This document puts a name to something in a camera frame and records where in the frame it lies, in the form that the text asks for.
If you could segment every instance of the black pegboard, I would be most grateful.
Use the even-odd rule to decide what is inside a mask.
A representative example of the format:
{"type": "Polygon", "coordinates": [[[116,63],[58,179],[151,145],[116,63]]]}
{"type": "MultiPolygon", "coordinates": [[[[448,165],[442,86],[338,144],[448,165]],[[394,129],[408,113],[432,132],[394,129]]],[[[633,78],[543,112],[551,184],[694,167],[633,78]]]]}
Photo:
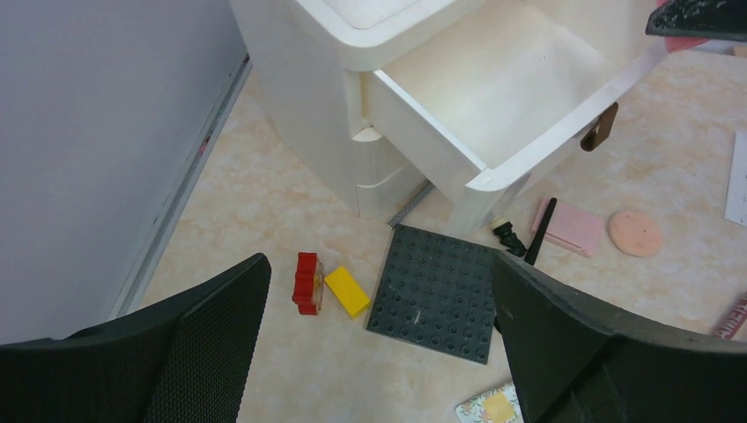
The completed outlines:
{"type": "Polygon", "coordinates": [[[397,225],[367,329],[487,364],[497,249],[397,225]]]}

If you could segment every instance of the metal spring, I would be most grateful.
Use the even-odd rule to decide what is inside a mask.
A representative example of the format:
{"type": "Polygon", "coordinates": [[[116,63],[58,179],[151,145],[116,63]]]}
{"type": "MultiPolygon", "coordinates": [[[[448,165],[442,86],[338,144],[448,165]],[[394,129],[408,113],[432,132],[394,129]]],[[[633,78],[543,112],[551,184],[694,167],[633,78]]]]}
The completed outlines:
{"type": "Polygon", "coordinates": [[[433,182],[428,181],[428,183],[426,183],[425,186],[421,188],[420,191],[418,191],[418,193],[415,194],[415,196],[407,202],[407,204],[404,205],[402,210],[398,211],[397,214],[389,220],[387,225],[389,225],[390,227],[399,225],[399,223],[404,220],[405,216],[410,214],[410,212],[412,212],[412,209],[417,207],[418,204],[420,204],[420,202],[423,201],[423,199],[433,190],[433,187],[433,182]]]}

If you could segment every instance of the brown handle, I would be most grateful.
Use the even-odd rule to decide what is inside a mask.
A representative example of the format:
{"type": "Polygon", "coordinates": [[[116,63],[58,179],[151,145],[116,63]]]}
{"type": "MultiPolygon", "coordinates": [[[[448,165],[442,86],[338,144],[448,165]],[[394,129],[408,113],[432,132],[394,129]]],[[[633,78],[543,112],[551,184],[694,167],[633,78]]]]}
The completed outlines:
{"type": "Polygon", "coordinates": [[[618,115],[618,104],[612,103],[607,110],[604,110],[599,119],[596,120],[594,127],[581,140],[581,149],[584,152],[592,152],[596,147],[610,137],[612,124],[615,122],[615,116],[618,115]]]}

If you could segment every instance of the yellow block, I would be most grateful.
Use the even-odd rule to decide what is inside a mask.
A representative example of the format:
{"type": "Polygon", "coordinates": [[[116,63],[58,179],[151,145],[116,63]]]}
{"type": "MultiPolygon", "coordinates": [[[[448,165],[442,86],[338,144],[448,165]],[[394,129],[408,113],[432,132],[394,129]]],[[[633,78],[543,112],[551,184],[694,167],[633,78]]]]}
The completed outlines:
{"type": "Polygon", "coordinates": [[[483,402],[483,407],[495,423],[505,423],[516,416],[514,407],[502,392],[487,398],[483,402]]]}
{"type": "Polygon", "coordinates": [[[336,271],[327,275],[324,281],[345,307],[351,319],[358,317],[371,305],[368,295],[360,289],[358,282],[344,267],[337,268],[336,271]]]}

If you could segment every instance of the open drawer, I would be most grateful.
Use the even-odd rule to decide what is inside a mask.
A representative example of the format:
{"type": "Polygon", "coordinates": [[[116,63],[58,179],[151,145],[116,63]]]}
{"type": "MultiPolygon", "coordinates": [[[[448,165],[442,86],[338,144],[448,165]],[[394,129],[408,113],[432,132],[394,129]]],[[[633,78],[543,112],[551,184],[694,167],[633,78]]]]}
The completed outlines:
{"type": "Polygon", "coordinates": [[[474,232],[665,56],[655,0],[486,0],[363,78],[364,113],[474,232]]]}

